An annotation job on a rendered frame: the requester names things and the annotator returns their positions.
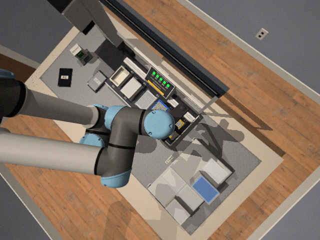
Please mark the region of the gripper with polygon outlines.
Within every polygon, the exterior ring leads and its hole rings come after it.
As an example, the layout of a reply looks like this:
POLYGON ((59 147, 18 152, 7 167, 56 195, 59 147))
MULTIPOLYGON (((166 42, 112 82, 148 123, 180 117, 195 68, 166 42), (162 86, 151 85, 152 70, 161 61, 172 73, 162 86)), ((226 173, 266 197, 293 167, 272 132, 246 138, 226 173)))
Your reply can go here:
MULTIPOLYGON (((182 135, 182 132, 178 129, 178 127, 175 125, 175 129, 174 129, 174 135, 172 135, 171 140, 175 139, 178 135, 182 135)), ((169 137, 162 139, 163 142, 165 142, 169 137)))

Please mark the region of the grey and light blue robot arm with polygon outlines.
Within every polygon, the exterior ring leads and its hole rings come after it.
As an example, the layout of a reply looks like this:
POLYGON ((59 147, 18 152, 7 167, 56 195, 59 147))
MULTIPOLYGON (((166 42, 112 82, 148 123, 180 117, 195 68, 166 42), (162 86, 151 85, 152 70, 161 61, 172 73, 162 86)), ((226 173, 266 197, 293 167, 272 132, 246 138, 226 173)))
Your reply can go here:
POLYGON ((0 68, 0 124, 19 114, 81 124, 79 143, 11 133, 0 127, 0 163, 101 176, 108 188, 129 182, 138 135, 162 140, 190 110, 180 102, 170 113, 121 105, 83 106, 28 89, 0 68), (111 133, 110 133, 111 130, 111 133))

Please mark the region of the grey tip rack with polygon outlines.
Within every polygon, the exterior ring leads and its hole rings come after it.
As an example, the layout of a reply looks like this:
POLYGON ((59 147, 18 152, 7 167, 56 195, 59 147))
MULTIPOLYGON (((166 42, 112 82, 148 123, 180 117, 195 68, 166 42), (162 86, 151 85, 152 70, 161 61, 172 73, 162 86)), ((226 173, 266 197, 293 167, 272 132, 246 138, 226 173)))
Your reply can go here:
POLYGON ((180 129, 185 123, 180 119, 175 125, 180 129))

